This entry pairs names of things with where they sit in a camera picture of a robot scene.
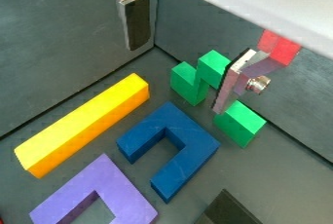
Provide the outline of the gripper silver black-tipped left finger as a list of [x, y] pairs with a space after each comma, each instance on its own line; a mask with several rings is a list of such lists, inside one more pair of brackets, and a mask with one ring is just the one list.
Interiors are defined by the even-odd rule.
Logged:
[[150, 0], [118, 0], [118, 2], [126, 46], [136, 51], [152, 37]]

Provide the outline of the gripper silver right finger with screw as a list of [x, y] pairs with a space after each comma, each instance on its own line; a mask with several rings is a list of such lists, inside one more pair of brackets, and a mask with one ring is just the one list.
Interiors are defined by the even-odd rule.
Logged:
[[268, 60], [268, 53], [248, 49], [233, 61], [228, 68], [213, 110], [223, 114], [229, 106], [245, 92], [261, 94], [271, 83], [264, 75], [264, 62]]

